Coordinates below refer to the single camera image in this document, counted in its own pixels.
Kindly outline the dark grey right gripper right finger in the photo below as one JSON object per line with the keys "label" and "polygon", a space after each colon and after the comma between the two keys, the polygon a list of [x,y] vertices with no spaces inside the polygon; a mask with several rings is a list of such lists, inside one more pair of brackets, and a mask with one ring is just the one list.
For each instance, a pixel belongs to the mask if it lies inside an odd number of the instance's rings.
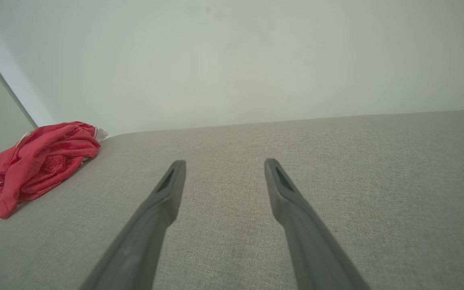
{"label": "dark grey right gripper right finger", "polygon": [[368,290],[353,262],[278,160],[264,163],[272,213],[284,228],[300,290]]}

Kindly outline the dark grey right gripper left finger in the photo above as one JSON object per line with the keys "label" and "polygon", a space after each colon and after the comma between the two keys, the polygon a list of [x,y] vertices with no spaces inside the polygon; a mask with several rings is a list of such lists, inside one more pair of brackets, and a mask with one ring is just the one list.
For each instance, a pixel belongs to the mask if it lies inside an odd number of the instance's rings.
{"label": "dark grey right gripper left finger", "polygon": [[82,290],[150,290],[167,228],[175,222],[186,162],[175,160],[106,249]]}

